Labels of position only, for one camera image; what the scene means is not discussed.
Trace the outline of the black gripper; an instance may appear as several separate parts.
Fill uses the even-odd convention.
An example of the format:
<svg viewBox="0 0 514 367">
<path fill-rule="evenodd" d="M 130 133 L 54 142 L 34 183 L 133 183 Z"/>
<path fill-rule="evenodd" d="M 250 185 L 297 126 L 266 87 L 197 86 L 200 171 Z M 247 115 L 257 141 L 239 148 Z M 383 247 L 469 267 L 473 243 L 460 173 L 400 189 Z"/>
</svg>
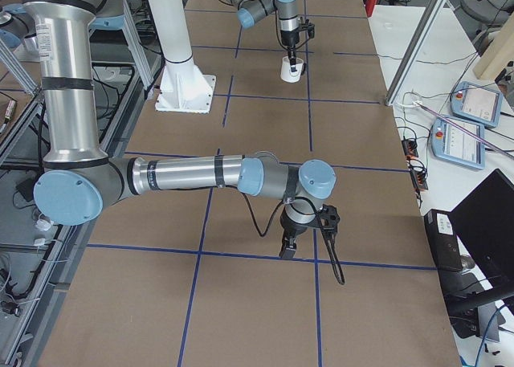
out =
<svg viewBox="0 0 514 367">
<path fill-rule="evenodd" d="M 280 31 L 281 43 L 288 51 L 288 64 L 291 66 L 291 73 L 296 73 L 296 45 L 300 42 L 298 30 Z"/>
<path fill-rule="evenodd" d="M 293 259 L 296 254 L 297 236 L 303 234 L 308 228 L 316 229 L 317 222 L 315 219 L 310 222 L 297 222 L 288 214 L 287 207 L 284 207 L 279 221 L 284 230 L 279 257 L 281 259 Z"/>
</svg>

